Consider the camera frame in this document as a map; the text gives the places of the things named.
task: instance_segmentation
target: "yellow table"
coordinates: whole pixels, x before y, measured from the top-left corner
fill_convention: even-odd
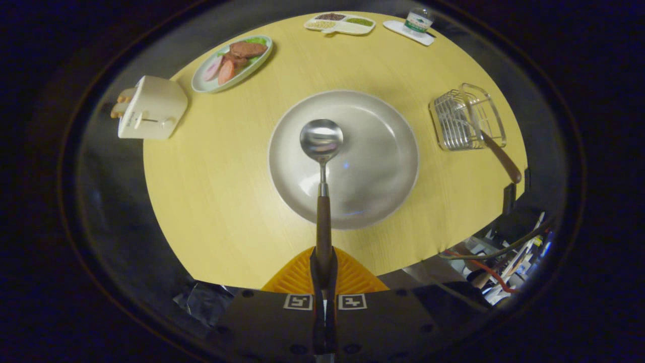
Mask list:
[[[381,98],[412,127],[419,178],[401,208],[371,227],[332,233],[340,247],[380,275],[431,257],[478,231],[502,211],[510,182],[490,150],[444,151],[427,104],[462,82],[495,100],[508,139],[504,150],[523,171],[524,142],[515,116],[487,73],[436,30],[429,47],[383,27],[380,14],[349,12],[377,22],[367,36],[325,36],[303,28],[312,15],[262,26],[225,42],[266,35],[269,60],[251,77],[217,94],[190,86],[216,48],[172,79],[188,94],[186,114],[169,140],[145,140],[144,166],[155,215],[188,272],[215,284],[259,288],[295,255],[315,244],[315,226],[275,191],[267,165],[280,117],[312,94],[350,89]],[[524,183],[517,186],[517,195]]]

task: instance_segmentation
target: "white tray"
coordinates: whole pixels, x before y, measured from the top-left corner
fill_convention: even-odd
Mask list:
[[[321,16],[323,14],[338,14],[345,16],[342,20],[326,20],[326,19],[316,19],[317,16]],[[365,26],[365,25],[360,25],[360,24],[354,24],[354,23],[348,23],[346,20],[347,19],[365,19],[369,20],[372,22],[372,26]],[[309,24],[316,22],[316,21],[329,21],[331,23],[335,23],[333,27],[331,28],[319,28],[316,26],[310,26]],[[374,26],[376,25],[376,22],[368,17],[363,17],[363,16],[356,16],[356,15],[350,15],[350,14],[343,14],[343,13],[338,13],[338,12],[325,12],[325,13],[320,13],[316,14],[313,18],[307,20],[304,22],[304,27],[310,30],[318,30],[319,32],[322,33],[343,33],[343,34],[352,34],[352,35],[361,35],[361,34],[367,34],[374,29]]]
[[[406,31],[406,29],[408,28],[406,28],[405,24],[403,24],[403,22],[400,22],[400,21],[396,21],[396,20],[384,21],[383,26],[385,26],[387,29],[390,29],[395,33],[399,33],[404,37],[408,37],[414,41],[418,41],[419,43],[425,45],[426,47],[435,41],[435,38],[429,35],[428,33],[421,33],[419,35],[413,35],[408,33]]]

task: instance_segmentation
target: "food plate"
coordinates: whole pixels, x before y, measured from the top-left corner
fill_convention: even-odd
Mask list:
[[[317,17],[328,16],[331,19],[316,19]],[[372,23],[370,26],[352,23],[353,21],[363,22],[367,21]],[[323,33],[345,33],[353,35],[367,34],[374,29],[376,22],[372,19],[362,16],[343,14],[343,13],[323,13],[314,16],[313,18],[304,22],[304,27],[310,30],[318,30]]]
[[[208,67],[210,67],[213,62],[221,55],[229,51],[230,45],[233,43],[237,43],[239,41],[246,41],[248,39],[252,38],[262,38],[266,41],[266,51],[259,56],[257,59],[249,59],[248,65],[246,65],[244,68],[235,70],[235,76],[227,81],[226,83],[219,85],[217,82],[217,77],[205,81],[204,80],[204,73],[208,70]],[[244,37],[242,39],[238,39],[237,41],[231,42],[230,44],[226,45],[225,47],[222,47],[220,49],[217,49],[213,54],[211,54],[204,63],[202,63],[199,68],[195,71],[195,74],[193,75],[193,79],[191,82],[191,86],[196,92],[201,92],[201,93],[215,93],[215,92],[220,92],[223,91],[227,88],[233,87],[234,85],[240,83],[244,78],[247,78],[250,76],[255,70],[257,70],[269,57],[271,54],[271,51],[273,50],[273,41],[271,38],[267,36],[251,36],[251,37]]]
[[[280,119],[269,143],[269,173],[284,202],[315,223],[320,166],[300,146],[300,131],[327,118],[342,129],[343,146],[327,164],[332,227],[357,229],[396,211],[419,171],[414,133],[403,116],[374,96],[351,90],[315,94]]]

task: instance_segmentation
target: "wooden spoon handle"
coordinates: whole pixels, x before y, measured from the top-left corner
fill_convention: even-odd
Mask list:
[[[519,182],[522,181],[522,174],[520,173],[520,170],[517,168],[513,160],[508,157],[508,154],[506,154],[493,139],[490,138],[484,131],[482,131],[482,136],[484,137],[484,142],[486,145],[493,151],[493,154],[497,157],[499,162],[502,163],[502,166],[504,169],[506,169],[506,172],[508,173],[508,176],[511,178],[511,182],[518,184]]]
[[[326,286],[332,263],[332,216],[328,196],[318,197],[316,260],[321,285]]]

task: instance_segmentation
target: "wire rack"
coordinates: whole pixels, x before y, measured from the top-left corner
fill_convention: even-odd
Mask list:
[[[497,108],[482,88],[463,83],[435,99],[435,121],[439,145],[446,150],[472,150],[486,147],[485,132],[499,147],[506,146],[506,133]]]

